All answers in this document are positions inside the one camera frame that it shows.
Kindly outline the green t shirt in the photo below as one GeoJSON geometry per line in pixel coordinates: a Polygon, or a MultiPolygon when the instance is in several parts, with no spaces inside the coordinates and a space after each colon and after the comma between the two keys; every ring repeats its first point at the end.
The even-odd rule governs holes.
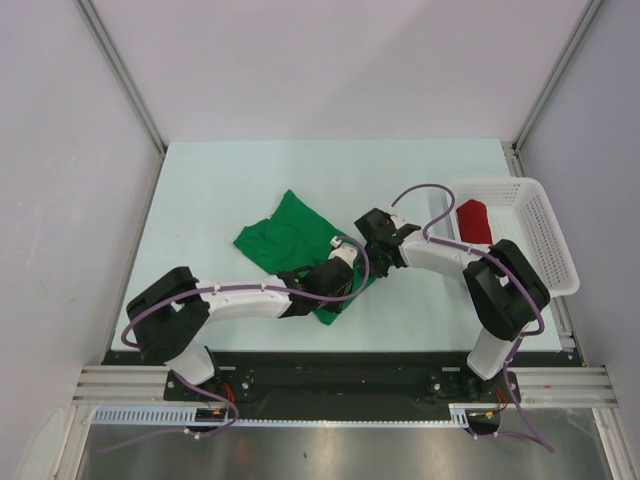
{"type": "Polygon", "coordinates": [[[270,276],[299,267],[318,267],[345,233],[286,191],[271,216],[243,227],[233,245],[270,276]]]}

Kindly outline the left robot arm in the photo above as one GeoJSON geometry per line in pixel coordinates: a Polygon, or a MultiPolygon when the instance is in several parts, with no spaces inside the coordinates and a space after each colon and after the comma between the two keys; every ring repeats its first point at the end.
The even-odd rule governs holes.
{"type": "Polygon", "coordinates": [[[123,344],[145,361],[166,365],[197,398],[214,397],[221,376],[206,346],[197,341],[209,324],[249,317],[303,317],[340,311],[366,287],[370,269],[334,255],[316,267],[280,272],[253,283],[201,282],[176,267],[135,297],[126,308],[123,344]]]}

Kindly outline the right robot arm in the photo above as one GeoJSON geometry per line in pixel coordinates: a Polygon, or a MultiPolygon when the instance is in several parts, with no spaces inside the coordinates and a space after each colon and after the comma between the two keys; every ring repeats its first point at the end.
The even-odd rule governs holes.
{"type": "Polygon", "coordinates": [[[456,242],[374,208],[355,221],[377,278],[392,268],[422,269],[466,285],[482,325],[461,376],[463,393],[484,401],[497,389],[496,375],[526,336],[545,330],[542,310],[551,295],[520,248],[502,239],[491,246],[456,242]]]}

